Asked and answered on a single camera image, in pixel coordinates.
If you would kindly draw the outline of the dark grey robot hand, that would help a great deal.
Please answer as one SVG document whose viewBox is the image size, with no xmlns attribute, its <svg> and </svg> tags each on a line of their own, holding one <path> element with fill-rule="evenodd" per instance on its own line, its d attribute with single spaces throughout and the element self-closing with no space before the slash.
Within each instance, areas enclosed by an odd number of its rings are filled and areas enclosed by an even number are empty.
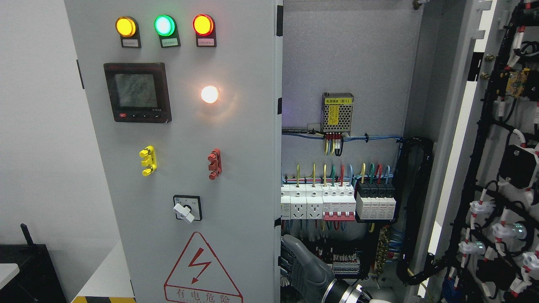
<svg viewBox="0 0 539 303">
<path fill-rule="evenodd" d="M 322 303 L 331 282 L 335 280 L 330 266 L 312 254 L 297 238 L 281 237 L 279 257 L 281 275 L 285 276 L 307 303 Z"/>
</svg>

